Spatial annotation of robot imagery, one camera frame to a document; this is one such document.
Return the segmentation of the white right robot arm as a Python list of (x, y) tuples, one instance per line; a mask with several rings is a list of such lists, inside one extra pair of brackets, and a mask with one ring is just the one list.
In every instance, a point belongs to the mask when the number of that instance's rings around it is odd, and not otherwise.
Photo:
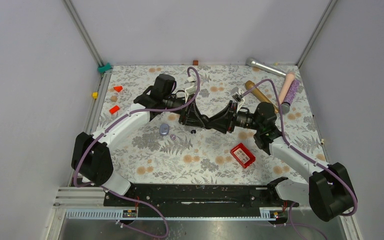
[(339, 162), (322, 163), (290, 144), (276, 126), (277, 114), (271, 103), (261, 102), (250, 113), (237, 111), (237, 104), (230, 101), (220, 112), (202, 118), (206, 129), (224, 134), (231, 133), (235, 127), (254, 130), (254, 142), (259, 149), (282, 160), (305, 179), (305, 183), (281, 180), (269, 189), (266, 198), (271, 205), (279, 206), (285, 200), (296, 202), (310, 207), (325, 222), (356, 213), (358, 199), (345, 166)]

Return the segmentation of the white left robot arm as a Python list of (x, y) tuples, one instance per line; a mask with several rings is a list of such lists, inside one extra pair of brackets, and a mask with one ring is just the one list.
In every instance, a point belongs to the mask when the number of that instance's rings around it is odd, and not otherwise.
[(139, 95), (123, 115), (92, 134), (81, 132), (75, 139), (71, 160), (73, 177), (76, 179), (78, 174), (81, 174), (90, 183), (116, 195), (122, 205), (132, 204), (135, 192), (130, 188), (131, 182), (114, 170), (111, 153), (130, 134), (158, 114), (178, 113), (192, 105), (200, 91), (201, 83), (193, 83), (191, 88), (195, 91), (194, 94), (184, 93), (189, 100), (172, 96), (176, 85), (174, 77), (160, 74), (154, 84)]

